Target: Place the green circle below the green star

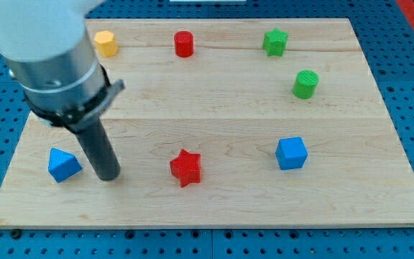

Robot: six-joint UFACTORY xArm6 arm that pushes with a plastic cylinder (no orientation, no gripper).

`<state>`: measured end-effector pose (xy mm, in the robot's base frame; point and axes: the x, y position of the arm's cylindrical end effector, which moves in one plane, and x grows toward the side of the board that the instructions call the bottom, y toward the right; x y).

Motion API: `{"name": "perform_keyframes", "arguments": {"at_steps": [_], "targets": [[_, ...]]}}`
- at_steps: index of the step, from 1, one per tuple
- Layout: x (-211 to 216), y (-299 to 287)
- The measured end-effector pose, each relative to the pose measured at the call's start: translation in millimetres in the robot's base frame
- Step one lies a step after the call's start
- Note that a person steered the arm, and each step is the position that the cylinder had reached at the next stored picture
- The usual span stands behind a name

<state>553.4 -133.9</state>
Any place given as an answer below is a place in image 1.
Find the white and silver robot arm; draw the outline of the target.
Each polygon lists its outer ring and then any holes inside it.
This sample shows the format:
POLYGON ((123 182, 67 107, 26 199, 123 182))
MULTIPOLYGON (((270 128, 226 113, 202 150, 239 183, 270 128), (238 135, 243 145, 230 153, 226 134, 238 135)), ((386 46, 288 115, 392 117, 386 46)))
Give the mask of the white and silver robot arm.
POLYGON ((110 84, 85 16, 97 0, 0 0, 0 53, 38 117, 81 132, 96 124, 122 81, 110 84))

